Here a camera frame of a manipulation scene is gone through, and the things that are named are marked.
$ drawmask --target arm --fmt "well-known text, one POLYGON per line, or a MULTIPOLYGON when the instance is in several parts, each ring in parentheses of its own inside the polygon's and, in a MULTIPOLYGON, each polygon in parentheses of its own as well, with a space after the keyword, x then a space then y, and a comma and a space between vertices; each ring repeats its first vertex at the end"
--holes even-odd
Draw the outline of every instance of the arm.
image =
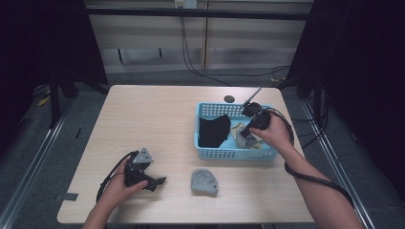
MULTIPOLYGON (((271 122, 266 130, 249 130, 275 148, 293 171, 328 180, 294 149, 289 142, 284 122, 276 115, 271 115, 271 122)), ((350 203, 338 191, 300 178, 295 181, 310 214, 320 228, 363 228, 350 203)))
POLYGON ((111 178, 96 206, 89 213, 83 229, 104 228, 113 210, 148 184, 148 181, 144 180, 131 187, 125 186, 123 172, 128 158, 117 168, 116 175, 111 178))

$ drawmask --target black cable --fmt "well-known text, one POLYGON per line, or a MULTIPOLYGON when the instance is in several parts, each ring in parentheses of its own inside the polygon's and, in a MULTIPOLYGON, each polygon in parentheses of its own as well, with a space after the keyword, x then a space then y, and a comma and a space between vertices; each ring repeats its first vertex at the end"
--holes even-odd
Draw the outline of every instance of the black cable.
POLYGON ((301 77, 302 76, 297 76, 297 77, 292 77, 290 79, 286 79, 283 83, 277 85, 276 89, 281 91, 284 88, 290 87, 290 86, 296 84, 301 77))
POLYGON ((340 187, 339 185, 337 185, 337 184, 335 184, 333 182, 330 182, 328 180, 322 179, 320 177, 313 177, 313 176, 297 173, 297 172, 293 171, 291 168, 289 168, 289 166, 286 163, 284 164, 284 167, 286 169, 286 172, 288 174, 292 175, 293 177, 297 177, 297 178, 312 181, 312 182, 315 182, 315 183, 323 184, 323 185, 326 185, 326 186, 338 191, 343 196, 345 196, 345 198, 351 204, 352 208, 354 208, 354 204, 353 204, 353 200, 352 200, 351 195, 345 189, 340 187))
POLYGON ((113 170, 110 172, 110 174, 108 174, 108 176, 104 179, 104 181, 102 183, 100 183, 100 188, 98 189, 97 192, 97 197, 96 197, 96 202, 98 202, 98 200, 101 198, 102 193, 104 192, 105 186, 107 186, 107 183, 110 181, 110 179, 116 175, 120 175, 123 173, 119 173, 119 174, 115 174, 112 176, 112 174, 116 171, 116 169, 118 168, 118 166, 122 163, 122 161, 125 160, 125 158, 127 158, 130 154, 132 154, 133 152, 127 154, 126 156, 124 156, 118 163, 116 166, 114 166, 113 170))
POLYGON ((276 79, 276 74, 275 74, 275 73, 281 71, 281 70, 284 69, 284 68, 285 68, 284 66, 277 66, 277 67, 274 67, 273 72, 271 73, 271 75, 273 75, 273 77, 272 77, 273 83, 271 84, 270 88, 274 88, 274 87, 276 86, 276 84, 277 84, 277 83, 276 83, 276 82, 277 82, 277 79, 276 79))
POLYGON ((309 135, 313 135, 313 134, 314 134, 314 132, 311 132, 311 133, 306 133, 306 134, 298 135, 298 137, 309 136, 309 135))
POLYGON ((327 128, 328 125, 328 120, 329 120, 329 106, 330 106, 330 98, 325 94, 325 101, 324 101, 324 107, 323 107, 323 112, 324 114, 321 117, 321 122, 322 122, 322 126, 321 126, 321 130, 316 134, 316 136, 311 139, 309 142, 307 142, 306 144, 304 144, 301 148, 304 149, 307 146, 309 146, 312 142, 314 142, 320 135, 325 133, 325 130, 327 128))
POLYGON ((315 118, 291 118, 294 124, 306 123, 309 121, 316 121, 315 118))
MULTIPOLYGON (((291 127, 291 125, 289 125, 286 118, 279 111, 277 111, 275 109, 267 108, 266 110, 268 110, 271 114, 274 114, 274 115, 277 115, 278 117, 280 117, 280 119, 285 123, 285 125, 286 125, 286 127, 288 129, 289 135, 290 135, 290 142, 291 142, 292 145, 294 145, 294 136, 293 136, 293 132, 292 132, 292 127, 291 127)), ((293 177, 297 177, 297 178, 301 178, 301 179, 308 180, 308 181, 311 181, 311 182, 323 184, 323 185, 326 185, 326 186, 338 191, 339 193, 341 193, 348 200, 348 202, 354 208, 354 204, 353 204, 351 195, 345 189, 340 187, 339 185, 337 185, 337 184, 335 184, 335 183, 333 183, 331 181, 322 179, 320 177, 313 177, 313 176, 297 173, 297 172, 293 171, 291 168, 289 168, 289 166, 287 165, 286 162, 285 162, 285 169, 286 169, 286 172, 288 174, 292 175, 293 177)))
POLYGON ((183 17, 181 17, 181 40, 182 40, 182 42, 181 42, 181 46, 182 46, 182 59, 183 59, 183 61, 184 61, 185 67, 187 67, 187 69, 188 69, 191 73, 194 73, 194 74, 196 74, 196 75, 198 75, 198 76, 201 76, 201 77, 204 77, 204 78, 209 78, 209 79, 215 80, 215 81, 217 81, 217 82, 220 82, 220 83, 222 83, 222 84, 225 84, 225 85, 228 86, 228 87, 232 87, 232 85, 230 85, 230 84, 228 84, 228 83, 226 83, 226 82, 223 82, 222 80, 219 80, 219 79, 210 77, 210 76, 208 76, 208 75, 201 74, 201 73, 197 72, 196 69, 194 69, 194 66, 193 66, 193 64, 192 64, 192 62, 191 62, 190 53, 188 52, 188 45, 187 45, 187 39, 186 39, 186 36, 185 36, 185 26, 184 26, 184 18, 183 18, 183 17), (187 61, 186 61, 186 59, 185 59, 185 54, 186 54, 186 53, 187 53, 187 56, 188 56, 188 62, 190 63, 190 66, 188 66, 187 61))
POLYGON ((269 73, 258 73, 258 74, 232 74, 232 73, 212 73, 212 74, 208 74, 208 75, 228 75, 228 76, 242 76, 242 77, 259 77, 259 76, 265 76, 265 75, 269 75, 269 74, 275 74, 285 68, 288 68, 290 65, 280 65, 280 66, 276 66, 274 68, 272 68, 273 70, 269 73))

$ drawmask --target person's right hand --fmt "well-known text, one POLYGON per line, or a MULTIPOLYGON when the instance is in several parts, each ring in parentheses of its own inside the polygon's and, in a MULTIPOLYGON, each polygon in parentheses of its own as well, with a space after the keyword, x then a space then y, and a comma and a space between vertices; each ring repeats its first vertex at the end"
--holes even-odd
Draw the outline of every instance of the person's right hand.
POLYGON ((249 131, 259 136, 267 145, 276 150, 291 146, 286 124, 280 117, 274 114, 270 114, 270 125, 268 125, 266 130, 250 128, 249 131))

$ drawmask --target black cloth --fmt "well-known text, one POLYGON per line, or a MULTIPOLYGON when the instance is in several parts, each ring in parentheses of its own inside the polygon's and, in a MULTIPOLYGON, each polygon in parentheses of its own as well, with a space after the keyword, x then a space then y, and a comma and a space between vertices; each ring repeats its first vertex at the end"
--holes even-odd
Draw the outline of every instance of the black cloth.
POLYGON ((108 84, 89 15, 45 10, 84 9, 83 0, 3 0, 1 3, 0 156, 11 145, 19 121, 30 108, 34 89, 50 84, 52 75, 65 80, 74 76, 80 82, 108 84))
POLYGON ((224 114, 213 120, 200 118, 199 146, 219 148, 230 132, 230 118, 224 114))

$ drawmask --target black curtain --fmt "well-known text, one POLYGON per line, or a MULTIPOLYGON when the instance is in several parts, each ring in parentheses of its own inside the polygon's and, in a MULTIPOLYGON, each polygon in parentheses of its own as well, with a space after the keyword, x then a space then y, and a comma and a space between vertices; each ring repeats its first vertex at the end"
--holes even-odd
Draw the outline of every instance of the black curtain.
POLYGON ((333 106, 405 199, 404 4, 335 2, 314 2, 288 79, 299 78, 298 93, 306 96, 320 76, 333 106))
POLYGON ((0 4, 0 149, 3 154, 38 85, 61 81, 107 84, 96 38, 86 14, 49 8, 84 8, 82 0, 5 0, 0 4))

